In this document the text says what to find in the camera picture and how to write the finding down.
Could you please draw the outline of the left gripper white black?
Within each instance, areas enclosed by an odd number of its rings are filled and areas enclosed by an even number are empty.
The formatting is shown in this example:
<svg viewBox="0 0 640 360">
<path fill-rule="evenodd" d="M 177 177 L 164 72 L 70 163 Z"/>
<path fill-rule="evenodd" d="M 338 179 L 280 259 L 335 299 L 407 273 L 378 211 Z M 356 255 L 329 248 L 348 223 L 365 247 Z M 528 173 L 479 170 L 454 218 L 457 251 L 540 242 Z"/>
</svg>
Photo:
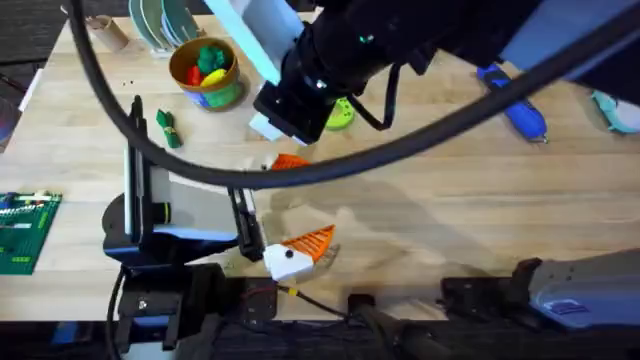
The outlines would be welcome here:
<svg viewBox="0 0 640 360">
<path fill-rule="evenodd" d="M 179 260 L 187 263 L 237 247 L 252 262 L 263 258 L 274 281 L 311 271 L 331 246 L 334 225 L 265 247 L 253 192 L 210 186 L 151 169 L 155 203 L 170 205 L 170 221 L 153 231 L 173 237 Z"/>
</svg>

